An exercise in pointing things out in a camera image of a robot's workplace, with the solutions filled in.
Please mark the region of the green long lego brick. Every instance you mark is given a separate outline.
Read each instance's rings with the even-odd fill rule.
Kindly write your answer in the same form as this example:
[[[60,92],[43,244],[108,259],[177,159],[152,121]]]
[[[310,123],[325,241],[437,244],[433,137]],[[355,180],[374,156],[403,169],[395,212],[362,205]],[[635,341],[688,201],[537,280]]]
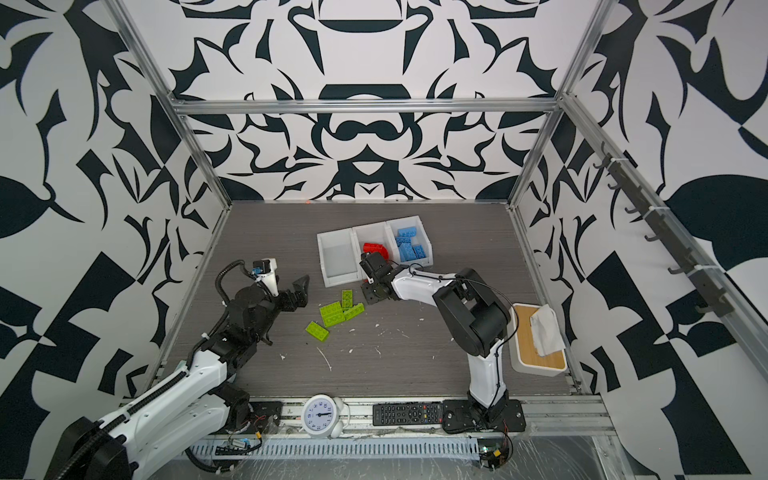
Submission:
[[[347,311],[354,306],[354,291],[345,289],[341,292],[341,307],[343,311]]]

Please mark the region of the green slanted lego brick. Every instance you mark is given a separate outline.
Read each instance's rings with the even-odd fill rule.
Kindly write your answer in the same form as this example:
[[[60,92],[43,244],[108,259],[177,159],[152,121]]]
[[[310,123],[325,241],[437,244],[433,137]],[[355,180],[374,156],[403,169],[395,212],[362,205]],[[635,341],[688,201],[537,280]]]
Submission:
[[[343,311],[344,319],[346,321],[351,320],[361,315],[364,311],[365,311],[364,305],[362,303],[357,303],[353,305],[351,308]]]

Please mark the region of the red D-shaped lego piece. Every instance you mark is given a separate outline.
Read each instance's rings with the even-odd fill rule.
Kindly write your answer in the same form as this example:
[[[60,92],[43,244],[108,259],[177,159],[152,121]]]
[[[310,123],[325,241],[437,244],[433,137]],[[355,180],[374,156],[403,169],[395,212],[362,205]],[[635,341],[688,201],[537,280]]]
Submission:
[[[388,249],[384,245],[378,243],[364,243],[362,252],[369,254],[378,253],[384,260],[388,260],[390,258]]]

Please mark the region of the blue lego brick long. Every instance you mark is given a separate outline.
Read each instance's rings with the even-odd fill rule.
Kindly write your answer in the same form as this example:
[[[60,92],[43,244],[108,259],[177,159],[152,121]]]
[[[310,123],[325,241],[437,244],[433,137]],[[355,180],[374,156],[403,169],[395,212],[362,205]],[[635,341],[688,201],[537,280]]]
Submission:
[[[415,259],[425,259],[427,257],[426,252],[422,245],[413,244],[412,250],[413,250],[413,256]]]

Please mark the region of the blue lego brick studs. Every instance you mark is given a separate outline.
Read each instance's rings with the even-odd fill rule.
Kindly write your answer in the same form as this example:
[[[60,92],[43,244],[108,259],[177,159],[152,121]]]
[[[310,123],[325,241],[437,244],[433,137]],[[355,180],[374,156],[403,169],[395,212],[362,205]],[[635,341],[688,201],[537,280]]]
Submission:
[[[418,234],[418,229],[416,227],[401,228],[397,231],[397,236],[404,237],[404,238],[413,238],[417,234]]]

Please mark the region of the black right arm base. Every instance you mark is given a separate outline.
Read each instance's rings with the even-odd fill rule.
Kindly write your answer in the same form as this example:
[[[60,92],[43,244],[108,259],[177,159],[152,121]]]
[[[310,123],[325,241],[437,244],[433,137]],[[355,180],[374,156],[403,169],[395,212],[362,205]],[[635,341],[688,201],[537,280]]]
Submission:
[[[508,390],[488,408],[473,398],[443,402],[442,428],[448,434],[485,431],[521,433],[526,427],[522,404],[517,399],[511,399]]]

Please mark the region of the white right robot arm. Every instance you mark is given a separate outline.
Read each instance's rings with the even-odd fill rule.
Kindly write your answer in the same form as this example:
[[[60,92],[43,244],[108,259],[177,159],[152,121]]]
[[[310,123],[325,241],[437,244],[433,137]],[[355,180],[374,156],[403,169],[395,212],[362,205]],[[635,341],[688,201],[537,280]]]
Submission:
[[[508,394],[502,350],[517,327],[500,291],[473,269],[438,274],[386,262],[362,270],[363,291],[369,300],[415,301],[435,307],[453,341],[467,355],[470,398],[487,413],[502,406]]]

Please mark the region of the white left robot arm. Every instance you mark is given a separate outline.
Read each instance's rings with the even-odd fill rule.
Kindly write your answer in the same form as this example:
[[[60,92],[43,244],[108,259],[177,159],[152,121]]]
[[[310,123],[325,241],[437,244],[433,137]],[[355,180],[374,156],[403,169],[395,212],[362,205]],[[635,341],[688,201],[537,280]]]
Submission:
[[[97,421],[67,427],[46,478],[147,479],[203,437],[248,428],[250,396],[231,380],[269,343],[280,313],[307,306],[309,283],[304,275],[280,290],[276,276],[261,275],[238,291],[173,374]]]

